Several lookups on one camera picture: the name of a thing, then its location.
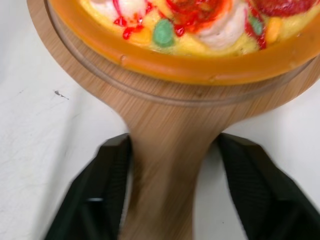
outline green topping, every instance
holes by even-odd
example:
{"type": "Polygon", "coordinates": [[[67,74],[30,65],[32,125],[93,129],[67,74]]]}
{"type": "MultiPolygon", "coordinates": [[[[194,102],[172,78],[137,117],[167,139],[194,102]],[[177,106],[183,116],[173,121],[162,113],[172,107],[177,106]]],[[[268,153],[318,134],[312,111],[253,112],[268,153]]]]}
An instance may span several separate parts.
{"type": "Polygon", "coordinates": [[[174,44],[174,27],[168,19],[162,19],[155,25],[153,41],[163,48],[174,44]]]}
{"type": "Polygon", "coordinates": [[[261,36],[262,33],[264,32],[264,25],[262,24],[262,22],[260,22],[259,19],[254,16],[249,16],[248,20],[255,34],[257,34],[258,36],[261,36]]]}

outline white table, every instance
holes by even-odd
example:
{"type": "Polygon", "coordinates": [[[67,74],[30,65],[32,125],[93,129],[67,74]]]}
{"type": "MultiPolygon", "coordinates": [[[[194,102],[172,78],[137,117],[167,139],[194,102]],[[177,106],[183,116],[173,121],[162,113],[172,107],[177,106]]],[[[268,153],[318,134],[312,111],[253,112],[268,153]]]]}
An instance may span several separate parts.
{"type": "MultiPolygon", "coordinates": [[[[55,62],[25,0],[0,1],[0,30],[0,239],[37,240],[71,179],[101,143],[127,127],[55,62]]],[[[317,82],[286,105],[226,132],[262,145],[320,208],[319,123],[317,82]]],[[[213,147],[210,154],[197,188],[196,240],[245,239],[219,153],[213,147]]]]}

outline dark spot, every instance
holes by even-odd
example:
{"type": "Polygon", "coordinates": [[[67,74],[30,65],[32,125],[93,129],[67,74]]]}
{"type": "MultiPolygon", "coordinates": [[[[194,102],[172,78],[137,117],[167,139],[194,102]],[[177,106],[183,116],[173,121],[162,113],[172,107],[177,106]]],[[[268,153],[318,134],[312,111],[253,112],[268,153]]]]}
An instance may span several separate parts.
{"type": "Polygon", "coordinates": [[[60,97],[64,98],[64,99],[69,100],[69,98],[67,98],[67,97],[63,96],[63,95],[62,95],[58,90],[54,91],[54,93],[55,93],[56,95],[58,95],[58,96],[60,96],[60,97]]]}

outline white topping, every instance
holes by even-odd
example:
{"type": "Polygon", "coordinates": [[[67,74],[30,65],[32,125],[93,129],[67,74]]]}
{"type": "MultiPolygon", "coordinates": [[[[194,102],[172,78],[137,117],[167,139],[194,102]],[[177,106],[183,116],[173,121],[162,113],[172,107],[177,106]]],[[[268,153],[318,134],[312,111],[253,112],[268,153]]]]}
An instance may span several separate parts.
{"type": "Polygon", "coordinates": [[[245,32],[248,4],[235,4],[233,9],[210,28],[201,31],[198,34],[199,39],[215,50],[225,49],[235,44],[245,32]]]}
{"type": "MultiPolygon", "coordinates": [[[[135,14],[144,16],[146,14],[147,2],[145,0],[118,0],[119,8],[123,17],[133,20],[135,14]]],[[[92,6],[101,14],[107,16],[112,21],[119,17],[115,9],[113,0],[91,0],[92,6]]]]}

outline wooden board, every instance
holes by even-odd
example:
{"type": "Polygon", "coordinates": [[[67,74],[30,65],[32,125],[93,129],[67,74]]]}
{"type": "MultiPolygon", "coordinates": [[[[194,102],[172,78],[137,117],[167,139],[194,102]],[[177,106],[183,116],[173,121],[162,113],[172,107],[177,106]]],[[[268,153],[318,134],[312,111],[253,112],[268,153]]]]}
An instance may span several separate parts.
{"type": "Polygon", "coordinates": [[[130,129],[134,183],[121,240],[193,239],[196,180],[211,142],[233,123],[295,98],[320,75],[317,57],[294,78],[289,73],[258,85],[164,82],[124,71],[101,58],[49,17],[46,2],[27,2],[51,55],[83,88],[117,111],[130,129]]]}

